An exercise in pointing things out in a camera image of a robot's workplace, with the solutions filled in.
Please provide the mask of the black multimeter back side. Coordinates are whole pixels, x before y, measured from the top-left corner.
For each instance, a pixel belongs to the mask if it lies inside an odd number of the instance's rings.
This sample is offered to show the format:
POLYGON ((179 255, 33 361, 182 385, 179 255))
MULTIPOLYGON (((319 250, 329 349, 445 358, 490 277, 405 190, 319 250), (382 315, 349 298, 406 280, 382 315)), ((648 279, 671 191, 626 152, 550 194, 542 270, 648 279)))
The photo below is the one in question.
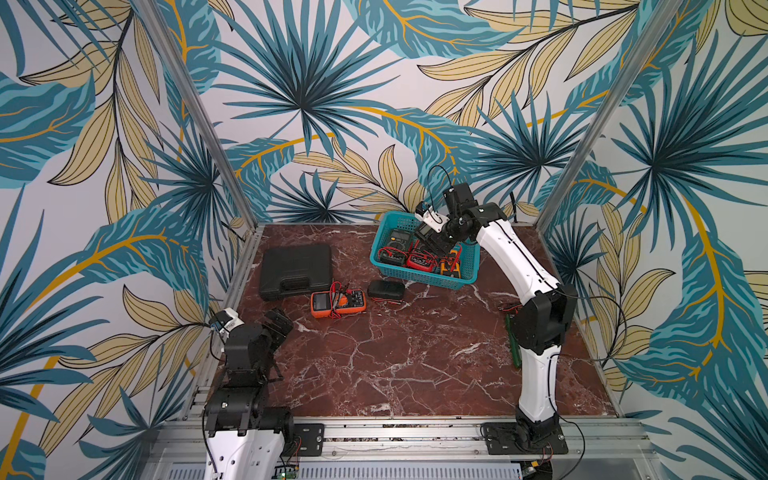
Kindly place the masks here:
POLYGON ((402 282, 391 280, 374 280, 367 288, 367 295, 375 300, 402 301, 406 287, 402 282))

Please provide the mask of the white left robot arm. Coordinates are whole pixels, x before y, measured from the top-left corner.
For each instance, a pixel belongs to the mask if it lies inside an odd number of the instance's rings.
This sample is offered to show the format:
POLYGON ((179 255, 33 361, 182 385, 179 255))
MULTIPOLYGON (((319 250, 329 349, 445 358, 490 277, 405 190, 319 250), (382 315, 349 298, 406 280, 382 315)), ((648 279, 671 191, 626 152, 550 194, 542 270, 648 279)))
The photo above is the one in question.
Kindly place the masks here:
POLYGON ((278 370, 275 353, 293 329, 279 309, 261 323, 246 323, 226 308, 215 314, 222 340, 223 376, 205 404, 202 434, 206 479, 270 479, 278 458, 295 437, 286 407, 268 405, 269 385, 278 370))

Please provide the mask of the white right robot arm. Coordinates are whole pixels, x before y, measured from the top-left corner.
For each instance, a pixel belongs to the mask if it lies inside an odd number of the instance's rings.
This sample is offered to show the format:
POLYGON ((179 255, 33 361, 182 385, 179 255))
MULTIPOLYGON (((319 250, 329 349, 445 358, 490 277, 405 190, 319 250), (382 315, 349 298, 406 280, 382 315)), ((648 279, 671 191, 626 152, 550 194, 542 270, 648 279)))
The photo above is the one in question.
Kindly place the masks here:
POLYGON ((516 407, 516 436, 530 448, 558 434, 557 361, 570 329, 577 292, 561 283, 520 240, 495 203, 479 204, 466 183, 447 188, 447 213, 420 215, 431 233, 423 238, 436 255, 459 242, 475 242, 496 262, 514 288, 520 309, 511 321, 521 355, 522 387, 516 407))

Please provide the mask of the red Aneng multimeter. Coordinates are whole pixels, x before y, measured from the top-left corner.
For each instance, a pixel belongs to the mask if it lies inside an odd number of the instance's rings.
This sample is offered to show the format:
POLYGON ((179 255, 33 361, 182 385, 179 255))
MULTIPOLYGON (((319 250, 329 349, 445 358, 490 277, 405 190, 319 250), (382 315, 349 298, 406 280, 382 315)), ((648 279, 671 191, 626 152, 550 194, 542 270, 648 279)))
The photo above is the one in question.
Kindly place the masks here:
POLYGON ((438 259, 416 240, 409 247, 405 266, 412 270, 433 273, 438 266, 438 259))

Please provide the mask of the yellow multimeter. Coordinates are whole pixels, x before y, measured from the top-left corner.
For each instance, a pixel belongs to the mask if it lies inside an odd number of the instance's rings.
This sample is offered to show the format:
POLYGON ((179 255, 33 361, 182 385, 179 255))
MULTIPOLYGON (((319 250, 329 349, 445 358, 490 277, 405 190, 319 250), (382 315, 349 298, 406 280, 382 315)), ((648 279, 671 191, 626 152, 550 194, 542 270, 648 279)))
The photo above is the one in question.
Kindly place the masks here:
POLYGON ((461 253, 460 248, 454 248, 446 257, 443 257, 439 262, 439 273, 451 278, 461 278, 461 253))

